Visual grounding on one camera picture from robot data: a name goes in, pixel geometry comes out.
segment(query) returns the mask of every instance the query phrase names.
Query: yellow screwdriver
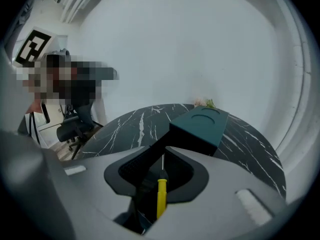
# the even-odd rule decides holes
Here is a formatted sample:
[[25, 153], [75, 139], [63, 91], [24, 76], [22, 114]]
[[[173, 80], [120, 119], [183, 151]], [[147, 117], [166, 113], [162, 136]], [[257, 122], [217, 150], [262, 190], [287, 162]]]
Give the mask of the yellow screwdriver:
[[162, 169], [158, 179], [158, 199], [156, 205], [156, 218], [159, 219], [167, 207], [167, 172], [165, 171], [165, 155], [162, 155]]

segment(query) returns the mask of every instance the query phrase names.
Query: teal box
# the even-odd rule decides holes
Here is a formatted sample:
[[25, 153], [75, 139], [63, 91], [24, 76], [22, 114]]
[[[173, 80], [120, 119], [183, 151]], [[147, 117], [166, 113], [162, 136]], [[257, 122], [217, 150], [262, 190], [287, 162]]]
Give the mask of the teal box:
[[206, 145], [218, 148], [225, 132], [228, 112], [205, 106], [197, 106], [189, 112], [170, 122], [170, 131], [183, 133], [183, 136], [193, 136]]

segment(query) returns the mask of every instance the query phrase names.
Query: black plastic mount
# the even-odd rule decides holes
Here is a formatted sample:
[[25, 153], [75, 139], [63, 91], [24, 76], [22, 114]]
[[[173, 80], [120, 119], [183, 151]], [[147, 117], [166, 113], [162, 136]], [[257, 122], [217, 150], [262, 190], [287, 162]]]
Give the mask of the black plastic mount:
[[166, 170], [177, 172], [178, 168], [179, 172], [175, 175], [181, 179], [175, 180], [169, 176], [170, 184], [175, 183], [168, 189], [167, 203], [192, 201], [205, 189], [209, 181], [209, 173], [202, 164], [170, 147], [164, 147], [162, 150], [155, 149], [154, 145], [144, 147], [109, 165], [104, 171], [104, 179], [117, 194], [134, 197], [149, 168], [163, 154], [167, 161], [174, 160], [170, 163], [173, 166]]
[[216, 152], [226, 129], [229, 113], [197, 106], [170, 122], [167, 146], [179, 147], [208, 156]]

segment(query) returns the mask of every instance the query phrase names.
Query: white wall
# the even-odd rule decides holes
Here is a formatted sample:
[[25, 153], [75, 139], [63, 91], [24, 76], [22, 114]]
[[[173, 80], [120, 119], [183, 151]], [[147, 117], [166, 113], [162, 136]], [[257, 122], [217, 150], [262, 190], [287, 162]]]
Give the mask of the white wall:
[[34, 0], [30, 18], [23, 26], [17, 40], [25, 39], [33, 27], [39, 27], [59, 36], [68, 36], [67, 48], [77, 54], [80, 22], [60, 22], [62, 6], [53, 0]]
[[281, 151], [287, 201], [303, 197], [320, 169], [320, 50], [303, 17], [285, 0], [296, 22], [303, 50], [303, 88], [293, 132]]
[[281, 19], [247, 0], [102, 0], [80, 27], [79, 47], [119, 73], [104, 88], [108, 122], [206, 97], [276, 148], [299, 100], [293, 44], [290, 35], [279, 41], [285, 25], [274, 22]]

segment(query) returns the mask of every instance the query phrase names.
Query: black cable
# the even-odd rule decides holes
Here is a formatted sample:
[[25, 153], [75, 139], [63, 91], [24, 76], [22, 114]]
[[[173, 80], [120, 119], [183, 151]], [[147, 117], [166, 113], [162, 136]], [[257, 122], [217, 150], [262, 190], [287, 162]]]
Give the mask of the black cable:
[[31, 137], [32, 136], [32, 133], [31, 133], [31, 118], [32, 118], [32, 116], [31, 116], [31, 113], [29, 114], [29, 137]]
[[40, 140], [39, 140], [39, 136], [38, 136], [38, 132], [37, 132], [37, 127], [36, 127], [36, 121], [35, 121], [35, 113], [32, 112], [32, 120], [33, 120], [33, 128], [34, 128], [34, 132], [35, 132], [35, 137], [36, 137], [36, 141], [38, 142], [38, 144], [40, 145]]

